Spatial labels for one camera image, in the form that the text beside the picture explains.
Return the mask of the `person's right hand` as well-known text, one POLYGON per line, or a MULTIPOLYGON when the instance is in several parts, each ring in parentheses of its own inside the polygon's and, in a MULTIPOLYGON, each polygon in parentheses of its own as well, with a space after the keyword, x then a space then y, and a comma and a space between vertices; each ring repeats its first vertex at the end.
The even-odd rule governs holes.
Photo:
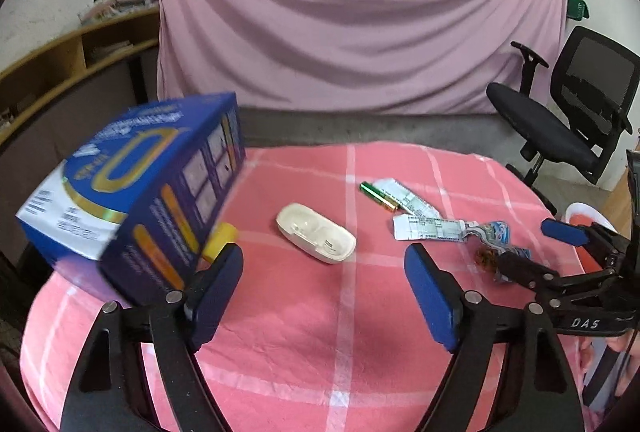
POLYGON ((622 397, 639 368, 639 334, 629 330, 619 337, 581 338, 579 340, 579 366, 584 375, 584 404, 594 412, 605 412, 622 397), (605 369, 602 383, 588 389, 606 353, 613 353, 611 369, 605 369))

